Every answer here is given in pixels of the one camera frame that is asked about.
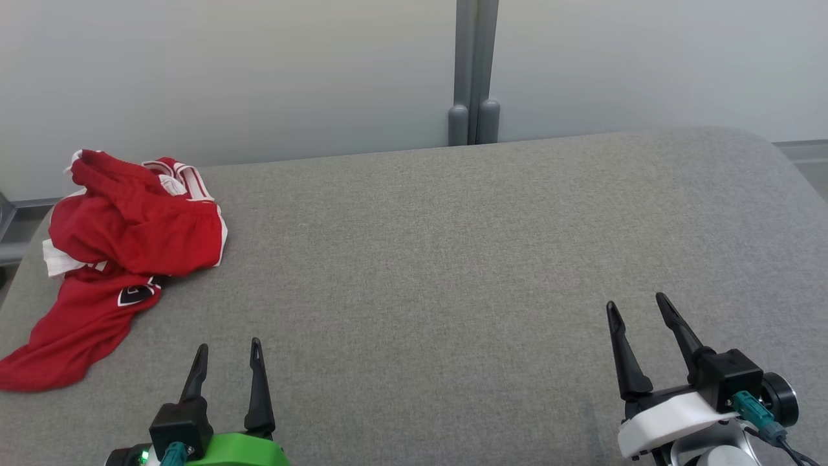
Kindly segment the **red jersey white sleeves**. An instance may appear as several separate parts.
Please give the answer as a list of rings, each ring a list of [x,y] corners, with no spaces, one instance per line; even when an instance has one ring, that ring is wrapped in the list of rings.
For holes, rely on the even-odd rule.
[[[139,275],[107,266],[51,277],[60,279],[56,301],[36,322],[28,342],[0,360],[0,390],[44,392],[82,380],[125,339],[133,319],[158,303],[171,277],[183,276]]]

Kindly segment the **grey double partition post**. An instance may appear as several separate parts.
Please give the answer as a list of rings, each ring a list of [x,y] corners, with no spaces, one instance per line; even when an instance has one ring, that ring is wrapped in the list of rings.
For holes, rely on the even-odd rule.
[[[499,0],[456,0],[448,145],[496,144],[500,103],[490,93]]]

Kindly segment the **red shorts white side stripe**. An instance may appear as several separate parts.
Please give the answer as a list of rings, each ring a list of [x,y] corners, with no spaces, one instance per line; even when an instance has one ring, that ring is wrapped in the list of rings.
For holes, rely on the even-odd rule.
[[[186,276],[216,267],[228,227],[195,167],[132,163],[80,150],[66,169],[79,191],[54,206],[43,257],[51,277],[83,267]]]

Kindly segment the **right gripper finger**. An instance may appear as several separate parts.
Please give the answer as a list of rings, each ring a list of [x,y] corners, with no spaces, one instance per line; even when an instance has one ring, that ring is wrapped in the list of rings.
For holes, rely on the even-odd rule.
[[[653,391],[653,383],[644,375],[626,337],[626,326],[614,301],[606,305],[610,342],[615,360],[619,395],[624,401],[636,401]]]
[[[700,377],[699,360],[702,357],[715,355],[716,351],[702,344],[666,294],[658,292],[655,294],[655,299],[660,315],[662,315],[666,327],[674,334],[675,341],[677,341],[681,351],[681,357],[683,357],[688,372],[687,383],[697,383]]]

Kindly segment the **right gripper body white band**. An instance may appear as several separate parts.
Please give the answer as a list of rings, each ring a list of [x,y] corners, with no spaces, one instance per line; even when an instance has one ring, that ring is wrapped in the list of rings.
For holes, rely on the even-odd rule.
[[[697,392],[672,396],[621,424],[623,458],[656,462],[742,462],[745,434],[737,412],[719,413]]]

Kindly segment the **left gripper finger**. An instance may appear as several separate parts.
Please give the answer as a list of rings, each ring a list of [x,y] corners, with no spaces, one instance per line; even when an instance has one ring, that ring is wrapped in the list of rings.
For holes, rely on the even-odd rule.
[[[261,341],[254,337],[250,348],[250,369],[252,384],[248,412],[245,415],[247,436],[272,437],[276,429],[272,399],[267,379]]]
[[[209,346],[201,343],[197,348],[194,360],[190,366],[184,388],[180,395],[180,403],[194,401],[201,397],[201,390],[207,374],[209,360]]]

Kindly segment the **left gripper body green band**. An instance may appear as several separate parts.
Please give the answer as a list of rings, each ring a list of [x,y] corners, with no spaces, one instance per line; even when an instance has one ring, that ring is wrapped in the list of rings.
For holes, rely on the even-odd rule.
[[[115,449],[107,457],[107,466],[159,466],[151,443]],[[272,440],[225,433],[211,439],[201,460],[188,460],[186,466],[290,466],[286,454]]]

